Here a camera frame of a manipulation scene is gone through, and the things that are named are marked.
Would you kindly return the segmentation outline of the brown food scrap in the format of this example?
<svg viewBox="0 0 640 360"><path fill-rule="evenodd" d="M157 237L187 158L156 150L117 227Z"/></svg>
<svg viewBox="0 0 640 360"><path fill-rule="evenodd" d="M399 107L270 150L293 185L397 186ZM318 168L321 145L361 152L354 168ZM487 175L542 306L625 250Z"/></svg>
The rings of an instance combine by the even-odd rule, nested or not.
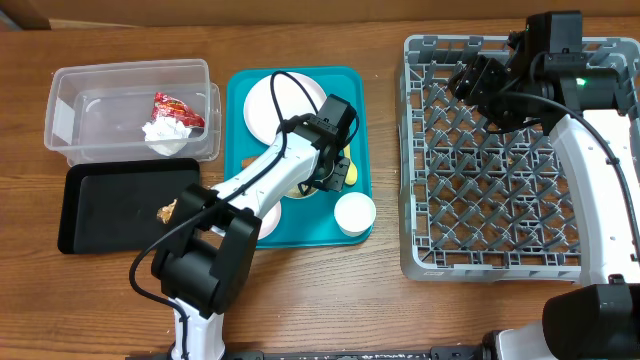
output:
<svg viewBox="0 0 640 360"><path fill-rule="evenodd" d="M157 214L156 214L157 219L163 224L168 224L172 217L176 204L177 204L177 200L174 199L172 203L161 207L157 211Z"/></svg>

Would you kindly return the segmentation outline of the white napkin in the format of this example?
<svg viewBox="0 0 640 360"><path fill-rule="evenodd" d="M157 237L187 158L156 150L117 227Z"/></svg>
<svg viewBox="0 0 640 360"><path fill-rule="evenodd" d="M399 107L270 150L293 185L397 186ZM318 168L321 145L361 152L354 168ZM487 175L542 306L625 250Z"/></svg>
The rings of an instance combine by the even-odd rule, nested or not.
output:
<svg viewBox="0 0 640 360"><path fill-rule="evenodd" d="M158 117L147 122L142 131L146 141L180 140L190 137L191 129L173 117Z"/></svg>

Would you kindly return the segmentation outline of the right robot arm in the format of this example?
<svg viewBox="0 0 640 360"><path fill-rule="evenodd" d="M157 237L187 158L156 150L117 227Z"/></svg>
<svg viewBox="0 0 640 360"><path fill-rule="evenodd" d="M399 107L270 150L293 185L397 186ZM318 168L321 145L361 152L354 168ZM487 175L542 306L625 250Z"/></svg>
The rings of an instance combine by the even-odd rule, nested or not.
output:
<svg viewBox="0 0 640 360"><path fill-rule="evenodd" d="M535 14L506 62L477 55L448 83L491 133L534 125L567 178L581 248L580 287L542 318L492 334L495 359L635 359L639 355L639 181L631 102L618 71L594 67L578 11Z"/></svg>

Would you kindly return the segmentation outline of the white bowl with rice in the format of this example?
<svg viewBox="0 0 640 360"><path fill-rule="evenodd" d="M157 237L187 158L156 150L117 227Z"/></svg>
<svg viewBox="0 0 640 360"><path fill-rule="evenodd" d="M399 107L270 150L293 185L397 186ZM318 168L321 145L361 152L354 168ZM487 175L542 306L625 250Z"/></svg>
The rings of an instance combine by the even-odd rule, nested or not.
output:
<svg viewBox="0 0 640 360"><path fill-rule="evenodd" d="M291 188L285 196L290 199L304 199L313 196L316 192L316 188L300 183Z"/></svg>

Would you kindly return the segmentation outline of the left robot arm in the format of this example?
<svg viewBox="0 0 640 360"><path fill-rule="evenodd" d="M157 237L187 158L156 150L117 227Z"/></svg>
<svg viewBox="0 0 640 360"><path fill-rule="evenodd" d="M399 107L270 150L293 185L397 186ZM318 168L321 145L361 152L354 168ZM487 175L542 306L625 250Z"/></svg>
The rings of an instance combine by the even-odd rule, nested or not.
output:
<svg viewBox="0 0 640 360"><path fill-rule="evenodd" d="M174 310L170 358L223 357L223 315L246 283L263 218L299 184L340 191L349 166L341 151L358 127L354 107L330 95L317 113L279 125L274 143L233 178L178 197L151 265Z"/></svg>

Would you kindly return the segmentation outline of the red snack wrapper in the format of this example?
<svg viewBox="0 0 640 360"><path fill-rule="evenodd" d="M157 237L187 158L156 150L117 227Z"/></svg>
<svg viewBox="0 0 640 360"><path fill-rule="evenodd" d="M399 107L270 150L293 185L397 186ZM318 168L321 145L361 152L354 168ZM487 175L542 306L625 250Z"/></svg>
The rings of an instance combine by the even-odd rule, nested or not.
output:
<svg viewBox="0 0 640 360"><path fill-rule="evenodd" d="M204 118L195 113L183 101L167 94L157 92L154 97L154 108L151 120L155 122L161 117L167 117L182 123L186 128L204 128Z"/></svg>

